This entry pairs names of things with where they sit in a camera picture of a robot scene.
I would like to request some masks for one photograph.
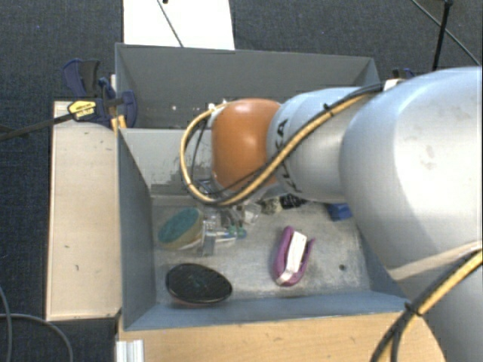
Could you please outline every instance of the gray box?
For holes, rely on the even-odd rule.
[[[203,66],[195,73],[193,66]],[[306,204],[261,216],[246,239],[217,248],[172,252],[156,243],[163,222],[195,205],[183,188],[178,149],[182,130],[206,103],[236,97],[283,101],[304,91],[377,82],[370,58],[208,51],[117,44],[118,92],[134,89],[140,107],[134,129],[118,136],[119,219],[122,241],[123,323],[126,330],[282,321],[400,311],[399,290],[361,239],[353,219],[332,222],[322,205]],[[210,171],[210,133],[197,157],[197,173]],[[190,150],[187,153],[189,162]],[[286,225],[316,243],[302,281],[279,287],[270,274]],[[175,305],[165,289],[170,267],[197,262],[215,268],[234,287],[225,302],[208,308]]]

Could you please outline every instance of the round sponge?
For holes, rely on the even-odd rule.
[[[158,239],[167,250],[184,249],[201,239],[202,227],[203,213],[194,207],[185,208],[161,227]]]

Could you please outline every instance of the white label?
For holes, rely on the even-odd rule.
[[[277,284],[283,284],[300,270],[302,265],[303,254],[305,253],[307,237],[300,232],[295,231],[288,248],[287,263],[285,270],[275,281]]]

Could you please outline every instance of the wooden board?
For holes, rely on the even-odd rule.
[[[362,362],[399,313],[357,315],[264,324],[124,332],[143,339],[146,362]],[[403,338],[400,362],[443,362],[431,330],[418,320]]]

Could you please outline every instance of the blue object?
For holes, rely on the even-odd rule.
[[[117,107],[117,114],[123,115],[126,125],[133,127],[137,119],[137,102],[132,90],[124,91],[120,99],[115,98],[114,88],[107,78],[97,80],[97,68],[99,60],[72,59],[62,68],[63,83],[72,91],[75,98],[92,98],[96,103],[95,115],[75,119],[76,121],[89,121],[101,124],[105,127],[111,126],[111,119],[107,108]]]
[[[348,204],[326,204],[325,207],[327,208],[327,212],[329,212],[332,221],[340,221],[352,217],[352,212],[350,211]]]
[[[185,208],[172,216],[159,230],[158,239],[162,243],[172,243],[193,228],[200,217],[196,208]]]

